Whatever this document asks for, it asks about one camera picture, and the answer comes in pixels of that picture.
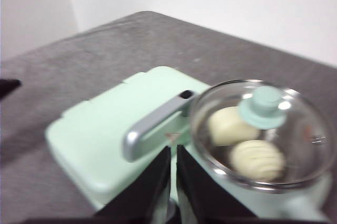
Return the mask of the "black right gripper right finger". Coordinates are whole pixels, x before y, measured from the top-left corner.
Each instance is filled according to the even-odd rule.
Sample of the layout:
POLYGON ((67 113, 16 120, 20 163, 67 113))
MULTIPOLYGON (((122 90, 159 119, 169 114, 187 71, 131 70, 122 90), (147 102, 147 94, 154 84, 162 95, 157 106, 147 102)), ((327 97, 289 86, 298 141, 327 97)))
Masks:
POLYGON ((176 185, 180 210, 196 220, 256 220, 257 216, 216 183, 183 145, 177 146, 176 185))

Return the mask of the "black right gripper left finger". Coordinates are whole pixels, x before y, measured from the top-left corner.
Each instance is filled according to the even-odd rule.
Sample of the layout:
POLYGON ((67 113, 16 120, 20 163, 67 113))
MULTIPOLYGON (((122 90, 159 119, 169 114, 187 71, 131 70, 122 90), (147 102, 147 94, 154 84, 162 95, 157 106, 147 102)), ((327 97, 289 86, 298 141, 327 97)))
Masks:
POLYGON ((164 147, 126 189, 94 216, 109 220, 166 220, 171 187, 171 149, 164 147))

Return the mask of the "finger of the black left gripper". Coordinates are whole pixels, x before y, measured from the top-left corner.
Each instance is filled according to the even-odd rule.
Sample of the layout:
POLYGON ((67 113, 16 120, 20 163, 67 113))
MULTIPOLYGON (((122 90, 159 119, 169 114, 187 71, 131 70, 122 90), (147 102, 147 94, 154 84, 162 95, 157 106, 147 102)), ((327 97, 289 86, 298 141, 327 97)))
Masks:
POLYGON ((1 79, 0 80, 0 100, 3 100, 15 89, 22 85, 18 79, 1 79))

